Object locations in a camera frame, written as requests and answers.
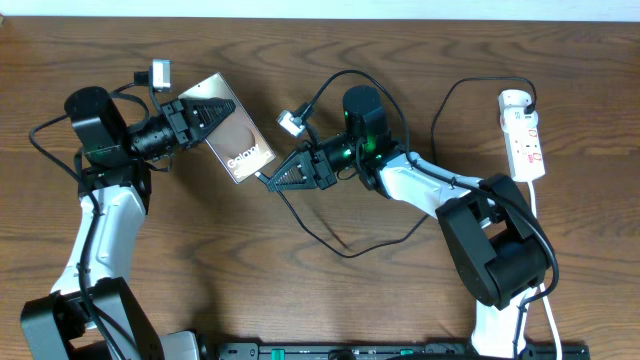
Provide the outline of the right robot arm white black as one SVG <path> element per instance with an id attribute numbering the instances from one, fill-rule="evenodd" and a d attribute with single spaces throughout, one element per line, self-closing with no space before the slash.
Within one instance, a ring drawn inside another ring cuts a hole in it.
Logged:
<path id="1" fill-rule="evenodd" d="M 466 289 L 476 299 L 471 346 L 480 356 L 519 359 L 530 303 L 554 290 L 555 252 L 516 182 L 497 174 L 466 177 L 411 151 L 392 138 L 381 85 L 359 85 L 342 99 L 343 132 L 299 144 L 270 176 L 260 179 L 278 195 L 327 189 L 352 168 L 363 185 L 408 203 L 437 220 Z"/>

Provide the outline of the smartphone with bronze screen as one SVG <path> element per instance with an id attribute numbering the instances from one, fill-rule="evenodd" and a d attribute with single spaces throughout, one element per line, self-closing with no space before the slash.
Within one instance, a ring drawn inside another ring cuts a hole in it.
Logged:
<path id="1" fill-rule="evenodd" d="M 231 179 L 240 184 L 260 172 L 276 155 L 221 73 L 215 73 L 179 95 L 179 98 L 232 100 L 235 110 L 206 138 Z"/>

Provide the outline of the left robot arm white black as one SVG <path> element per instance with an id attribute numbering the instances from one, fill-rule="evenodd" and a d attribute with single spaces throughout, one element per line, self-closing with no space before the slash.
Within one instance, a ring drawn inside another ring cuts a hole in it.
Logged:
<path id="1" fill-rule="evenodd" d="M 149 212 L 153 161 L 203 142 L 237 109 L 229 97 L 182 98 L 127 125 L 120 91 L 92 86 L 64 104 L 82 146 L 66 171 L 78 184 L 82 220 L 49 295 L 25 303 L 20 324 L 36 359 L 207 359 L 193 330 L 159 335 L 128 281 Z"/>

